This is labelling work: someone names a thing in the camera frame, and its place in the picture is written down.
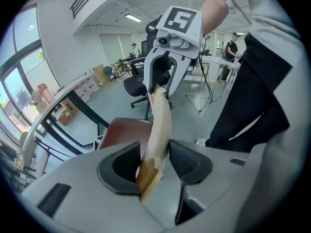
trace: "white shoe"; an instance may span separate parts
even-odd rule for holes
[[[203,138],[199,138],[199,139],[197,139],[196,140],[196,145],[201,145],[201,146],[204,146],[205,147],[205,142],[206,142],[207,140],[206,139],[203,139]]]

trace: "black cap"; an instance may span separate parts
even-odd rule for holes
[[[240,37],[237,33],[232,33],[232,35],[236,36],[236,37]]]

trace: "potted plant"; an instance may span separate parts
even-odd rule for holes
[[[42,99],[41,94],[37,91],[33,91],[29,104],[30,106],[35,106],[39,113],[42,113],[47,107],[47,103]]]

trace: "black shirt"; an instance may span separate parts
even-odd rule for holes
[[[226,46],[226,54],[225,54],[225,59],[228,61],[228,62],[234,62],[234,56],[233,55],[231,55],[230,53],[228,53],[228,47],[230,47],[230,49],[231,49],[231,51],[233,52],[233,53],[237,53],[237,51],[238,51],[238,46],[237,46],[237,44],[235,44],[235,42],[233,42],[233,41],[228,41],[228,43],[227,43],[227,46]]]

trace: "black office chair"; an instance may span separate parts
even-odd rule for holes
[[[144,62],[146,59],[146,56],[148,55],[149,51],[153,48],[154,40],[156,39],[156,34],[158,30],[156,29],[156,25],[160,21],[161,17],[158,19],[150,22],[146,27],[147,32],[147,39],[145,41],[142,41],[141,43],[141,57],[136,58],[134,60],[131,60],[128,62],[128,64],[131,66],[133,72],[135,75],[133,75],[130,78],[127,78],[124,80],[123,85],[125,90],[128,94],[130,94],[132,97],[138,97],[138,96],[144,96],[134,102],[131,103],[131,107],[134,108],[134,104],[142,102],[142,101],[148,101],[147,107],[146,107],[146,113],[144,116],[144,120],[148,120],[148,113],[150,109],[150,102],[149,98],[147,96],[147,89],[146,86],[142,83],[144,80],[144,69],[143,66],[141,68],[136,68],[135,64]],[[168,65],[168,63],[163,59],[159,59],[160,65]],[[162,78],[158,81],[159,86],[164,86],[168,83],[170,79],[170,73],[166,71]]]

